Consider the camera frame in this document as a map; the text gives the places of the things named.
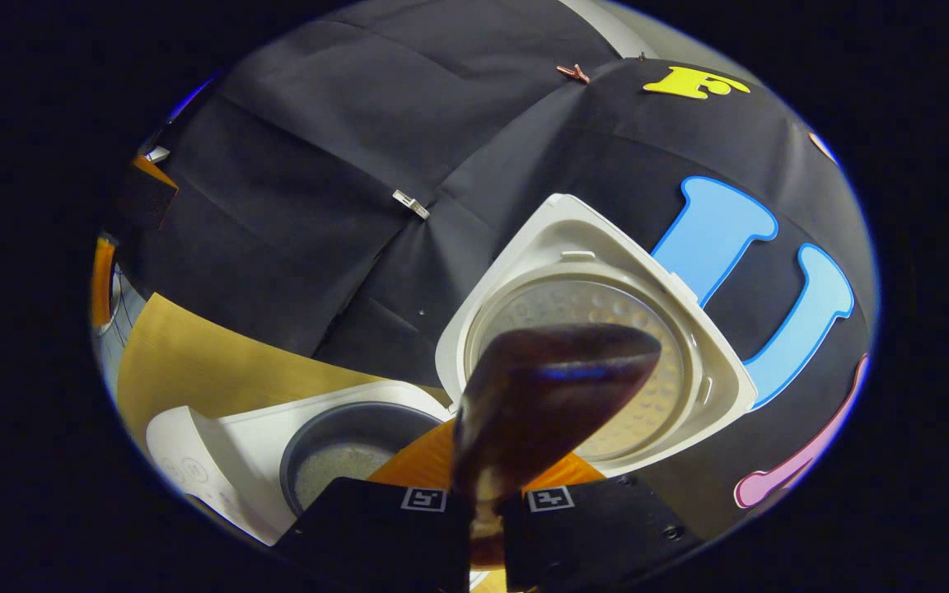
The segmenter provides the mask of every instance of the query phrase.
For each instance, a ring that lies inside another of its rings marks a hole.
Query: yellow letter f
[[[679,65],[671,65],[669,70],[671,70],[671,74],[664,77],[661,82],[644,84],[643,89],[654,91],[654,93],[669,93],[670,95],[692,99],[708,98],[708,95],[700,90],[702,86],[714,95],[726,95],[730,93],[732,87],[742,91],[742,93],[749,93],[749,87],[737,80],[708,74],[708,72],[690,70],[690,68],[679,67]]]

